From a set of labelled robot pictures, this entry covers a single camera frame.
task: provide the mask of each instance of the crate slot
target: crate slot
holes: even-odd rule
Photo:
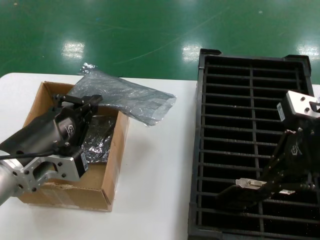
[[[236,57],[220,57],[220,56],[207,56],[205,58],[205,66],[211,67],[211,65],[219,65],[228,67],[249,67],[251,60],[239,59]]]
[[[211,66],[208,68],[208,74],[250,76],[250,71],[248,69],[241,68],[223,68]]]
[[[276,149],[275,146],[258,145],[258,154],[271,156],[274,153],[275,149]]]
[[[263,77],[263,78],[275,78],[275,79],[296,79],[295,72],[286,72],[286,71],[268,71],[268,70],[253,70],[254,77]]]
[[[254,106],[256,108],[277,109],[278,103],[280,103],[279,100],[254,99]]]
[[[228,131],[225,129],[204,128],[204,137],[219,139],[235,139],[252,141],[252,132],[247,131]]]
[[[207,94],[227,94],[235,96],[250,96],[249,88],[222,87],[222,86],[205,86]]]
[[[245,171],[245,170],[235,170],[235,169],[225,169],[220,167],[203,167],[203,177],[206,178],[217,178],[217,179],[256,179],[257,175],[255,171]]]
[[[285,126],[282,122],[274,122],[274,121],[255,121],[256,129],[259,130],[268,130],[268,131],[278,131],[284,132]]]
[[[202,180],[202,192],[218,194],[232,185],[233,183],[229,182],[214,182]]]
[[[279,113],[277,111],[255,110],[256,119],[271,119],[280,120]]]
[[[257,132],[255,134],[256,141],[260,143],[272,143],[272,144],[278,144],[281,134],[269,134],[269,133],[259,133]]]
[[[272,199],[309,204],[318,203],[317,194],[314,191],[296,192],[290,195],[275,193]]]
[[[220,96],[220,95],[205,95],[205,103],[207,104],[223,104],[250,107],[250,98]]]
[[[259,219],[202,212],[202,225],[222,229],[259,231]]]
[[[320,238],[320,224],[269,219],[265,219],[263,222],[266,233],[301,236],[300,239],[304,239],[304,237]]]
[[[270,162],[270,159],[267,158],[258,158],[259,168],[263,169],[266,167]]]
[[[223,126],[223,127],[236,127],[242,129],[252,129],[253,124],[248,119],[234,119],[227,117],[205,117],[205,125],[210,126]]]
[[[201,196],[201,208],[203,209],[215,209],[217,207],[216,203],[216,198],[215,196],[207,196],[203,195]],[[250,213],[250,214],[258,214],[258,206],[255,205],[253,207],[247,208],[244,210],[245,213]]]
[[[296,89],[297,82],[296,81],[266,81],[254,79],[252,82],[254,87],[262,87],[262,88],[275,88],[275,89]]]
[[[216,140],[204,140],[203,142],[203,149],[205,150],[215,150],[242,154],[255,154],[255,148],[252,144],[234,142],[229,142],[228,144],[226,144],[223,141]]]
[[[208,164],[224,164],[233,166],[255,167],[255,158],[253,157],[239,157],[228,154],[217,154],[202,152],[203,162]]]
[[[233,86],[250,86],[250,80],[248,78],[232,78],[221,76],[208,76],[206,78],[207,84],[225,84]]]
[[[271,99],[283,99],[286,96],[287,90],[283,91],[272,91],[272,90],[263,90],[263,89],[254,89],[253,96],[255,97],[263,97],[263,98],[271,98]]]
[[[225,106],[203,106],[205,114],[251,118],[251,109]]]
[[[263,202],[263,214],[297,219],[320,220],[319,208]]]

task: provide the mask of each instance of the black plastic crate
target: black plastic crate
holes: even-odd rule
[[[275,194],[241,212],[215,203],[236,179],[259,178],[285,130],[277,104],[288,90],[313,96],[310,74],[308,56],[200,51],[190,240],[320,239],[319,192]]]

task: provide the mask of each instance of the black wire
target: black wire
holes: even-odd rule
[[[52,154],[55,154],[56,151],[46,151],[46,152],[33,152],[33,153],[25,153],[25,154],[17,154],[17,155],[5,155],[0,156],[0,161],[7,159],[26,159],[26,158],[39,158],[39,157],[47,157]]]

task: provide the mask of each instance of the robotic arm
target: robotic arm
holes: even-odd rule
[[[54,107],[0,144],[0,205],[48,179],[79,181],[88,170],[81,145],[101,100],[54,95]]]
[[[312,96],[289,91],[277,105],[286,130],[260,179],[241,178],[216,197],[224,209],[244,210],[274,193],[314,191],[320,173],[320,106]]]

